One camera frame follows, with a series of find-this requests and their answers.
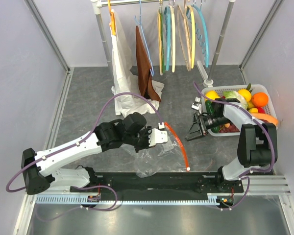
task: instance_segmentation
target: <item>brown cloth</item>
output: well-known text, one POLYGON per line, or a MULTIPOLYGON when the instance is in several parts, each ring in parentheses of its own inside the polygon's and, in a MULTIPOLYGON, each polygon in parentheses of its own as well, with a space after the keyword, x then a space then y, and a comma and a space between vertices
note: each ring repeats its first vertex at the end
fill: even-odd
POLYGON ((161 102, 159 95, 152 87, 152 76, 150 73, 151 65, 144 48, 138 26, 136 26, 136 60, 138 68, 138 88, 141 92, 141 95, 146 99, 157 100, 161 102))

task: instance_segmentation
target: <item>white basket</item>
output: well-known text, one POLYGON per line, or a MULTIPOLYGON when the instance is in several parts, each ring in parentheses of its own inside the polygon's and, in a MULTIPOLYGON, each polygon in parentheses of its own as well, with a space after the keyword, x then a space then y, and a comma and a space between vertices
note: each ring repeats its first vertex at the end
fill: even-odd
MULTIPOLYGON (((208 91, 215 91, 220 97, 223 96, 223 92, 225 91, 239 91, 240 89, 246 89, 247 85, 238 85, 238 86, 224 86, 224 87, 209 87, 209 88, 205 88, 202 90, 203 94, 206 94, 208 91)), ((259 84, 255 84, 255 85, 251 85, 251 89, 252 91, 252 95, 258 92, 264 92, 268 95, 269 97, 269 102, 266 106, 262 107, 266 114, 269 114, 273 117, 276 118, 276 114, 274 111, 274 107, 270 98, 270 95, 268 94, 267 89, 263 86, 263 85, 259 85, 259 84)), ((202 109, 203 112, 207 112, 206 110, 206 105, 205 105, 205 99, 202 98, 201 99, 201 104, 202 104, 202 109)), ((209 134, 212 136, 239 136, 240 133, 239 132, 234 132, 234 133, 213 133, 210 129, 208 130, 209 134)))

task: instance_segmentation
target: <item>clear plastic bag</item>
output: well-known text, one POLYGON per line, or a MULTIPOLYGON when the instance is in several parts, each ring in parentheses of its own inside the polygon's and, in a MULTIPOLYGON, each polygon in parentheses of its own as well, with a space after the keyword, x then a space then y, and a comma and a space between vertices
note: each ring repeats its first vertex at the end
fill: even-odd
POLYGON ((153 148, 143 149, 135 153, 132 146, 122 148, 135 157, 134 166, 137 176, 144 178, 157 172, 185 172, 184 156, 174 135, 168 132, 168 142, 157 144, 153 148))

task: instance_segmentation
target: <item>white garment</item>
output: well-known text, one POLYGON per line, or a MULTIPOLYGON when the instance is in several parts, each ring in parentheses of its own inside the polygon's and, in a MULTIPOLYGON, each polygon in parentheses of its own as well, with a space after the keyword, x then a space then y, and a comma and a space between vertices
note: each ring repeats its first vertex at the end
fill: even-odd
MULTIPOLYGON (((122 92, 140 94, 138 88, 138 76, 133 75, 130 71, 133 66, 132 51, 128 46, 121 22, 115 11, 114 16, 116 24, 116 36, 111 35, 114 87, 112 87, 111 90, 113 94, 119 94, 122 92)), ((152 86, 161 98, 161 91, 164 87, 164 84, 157 81, 152 81, 152 86)), ((145 114, 147 112, 151 114, 155 113, 149 104, 136 96, 121 95, 115 100, 116 115, 122 114, 124 117, 126 117, 128 114, 132 114, 134 112, 138 112, 140 114, 145 114)), ((153 100, 151 103, 158 110, 159 101, 153 100)))

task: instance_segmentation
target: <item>green leaf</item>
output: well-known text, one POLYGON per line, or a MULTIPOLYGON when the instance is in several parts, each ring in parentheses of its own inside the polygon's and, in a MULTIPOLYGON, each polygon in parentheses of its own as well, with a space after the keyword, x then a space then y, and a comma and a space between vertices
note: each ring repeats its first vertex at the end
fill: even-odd
POLYGON ((246 90, 248 90, 248 91, 249 91, 249 90, 250 90, 250 88, 251 88, 251 84, 249 83, 249 84, 248 84, 248 86, 246 87, 246 90))

